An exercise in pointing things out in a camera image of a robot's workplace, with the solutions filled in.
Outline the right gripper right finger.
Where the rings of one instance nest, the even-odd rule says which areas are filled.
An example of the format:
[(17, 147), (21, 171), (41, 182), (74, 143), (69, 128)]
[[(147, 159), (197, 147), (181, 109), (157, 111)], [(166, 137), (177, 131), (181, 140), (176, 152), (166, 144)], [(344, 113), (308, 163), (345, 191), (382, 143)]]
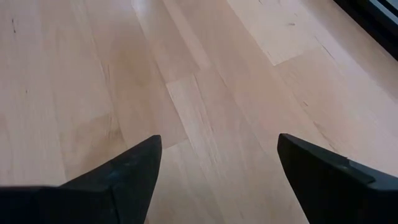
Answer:
[(277, 152), (310, 224), (398, 224), (398, 177), (287, 133)]

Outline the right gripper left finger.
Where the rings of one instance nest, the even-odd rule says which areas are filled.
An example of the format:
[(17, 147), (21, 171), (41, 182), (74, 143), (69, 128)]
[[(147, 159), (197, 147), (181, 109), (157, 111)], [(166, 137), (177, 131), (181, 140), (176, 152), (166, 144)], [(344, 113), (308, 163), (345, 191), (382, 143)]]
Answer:
[(0, 224), (144, 224), (161, 158), (153, 135), (62, 185), (0, 187)]

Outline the black table frame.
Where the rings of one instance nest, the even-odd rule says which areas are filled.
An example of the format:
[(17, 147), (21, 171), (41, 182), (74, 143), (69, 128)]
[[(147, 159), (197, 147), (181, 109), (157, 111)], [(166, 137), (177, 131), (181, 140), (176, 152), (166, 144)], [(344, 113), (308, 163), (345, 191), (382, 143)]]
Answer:
[(398, 0), (333, 0), (398, 61)]

